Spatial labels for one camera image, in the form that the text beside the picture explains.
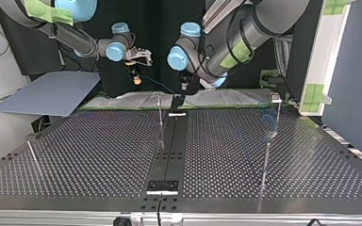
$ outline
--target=metal bracket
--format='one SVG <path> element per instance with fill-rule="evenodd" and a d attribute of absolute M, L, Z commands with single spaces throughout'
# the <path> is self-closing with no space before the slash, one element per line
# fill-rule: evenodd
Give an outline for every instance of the metal bracket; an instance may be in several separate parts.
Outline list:
<path fill-rule="evenodd" d="M 131 223 L 132 223 L 132 226 L 144 226 L 145 225 L 141 216 L 131 217 Z"/>
<path fill-rule="evenodd" d="M 178 181 L 150 181 L 147 195 L 178 195 Z"/>
<path fill-rule="evenodd" d="M 143 66 L 152 66 L 152 53 L 149 50 L 133 47 L 125 53 L 125 58 L 128 63 L 140 64 Z"/>
<path fill-rule="evenodd" d="M 322 102 L 326 105 L 331 105 L 332 104 L 332 98 L 327 96 L 327 95 L 324 95 L 323 98 L 322 98 Z"/>
<path fill-rule="evenodd" d="M 182 218 L 181 214 L 174 214 L 172 216 L 172 222 L 170 223 L 170 226 L 183 226 L 184 225 L 184 219 Z"/>

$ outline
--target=metal rod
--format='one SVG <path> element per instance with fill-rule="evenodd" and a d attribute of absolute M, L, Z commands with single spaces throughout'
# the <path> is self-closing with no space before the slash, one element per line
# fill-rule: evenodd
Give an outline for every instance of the metal rod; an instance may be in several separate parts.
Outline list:
<path fill-rule="evenodd" d="M 163 115 L 161 113 L 161 93 L 157 96 L 157 105 L 158 105 L 158 116 L 160 118 L 160 128 L 163 131 Z"/>
<path fill-rule="evenodd" d="M 263 166 L 263 175 L 261 177 L 261 189 L 265 188 L 266 184 L 266 174 L 267 174 L 267 167 L 269 165 L 269 157 L 270 157 L 270 147 L 271 144 L 266 144 L 266 151 L 264 153 L 264 166 Z"/>
<path fill-rule="evenodd" d="M 29 140 L 27 141 L 27 145 L 28 145 L 28 149 L 30 150 L 30 152 L 32 154 L 33 160 L 38 161 L 37 156 L 34 153 L 34 149 L 32 148 L 32 144 L 31 144 L 31 142 Z"/>

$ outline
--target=robot end effector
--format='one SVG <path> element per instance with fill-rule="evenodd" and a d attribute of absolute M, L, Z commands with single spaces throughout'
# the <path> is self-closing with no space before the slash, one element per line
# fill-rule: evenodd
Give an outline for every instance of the robot end effector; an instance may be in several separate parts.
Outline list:
<path fill-rule="evenodd" d="M 203 24 L 207 27 L 201 27 L 197 23 L 184 23 L 181 26 L 181 35 L 167 57 L 170 67 L 179 72 L 196 74 L 211 87 L 218 88 L 229 76 L 229 70 L 239 64 L 249 63 L 255 49 L 266 40 L 288 31 L 302 16 L 309 0 L 252 1 L 249 16 L 239 22 L 239 31 L 236 34 L 229 35 L 228 26 L 224 32 L 226 43 L 217 49 L 212 57 L 199 53 L 199 40 L 203 35 L 201 30 L 210 33 L 216 25 L 212 22 L 222 20 L 224 14 L 232 11 L 230 8 L 238 7 L 231 16 L 230 24 L 233 23 L 237 11 L 248 2 L 234 0 L 213 4 L 204 17 Z M 188 82 L 183 82 L 182 89 L 187 85 Z"/>
<path fill-rule="evenodd" d="M 49 38 L 72 47 L 79 57 L 107 57 L 112 61 L 152 66 L 151 52 L 134 47 L 136 36 L 128 24 L 116 23 L 111 27 L 111 39 L 96 40 L 83 30 L 65 23 L 49 23 L 27 14 L 26 0 L 0 0 L 2 10 L 14 21 L 26 27 L 39 29 Z M 73 20 L 86 22 L 97 9 L 97 0 L 39 0 L 46 8 L 61 8 L 72 12 Z"/>

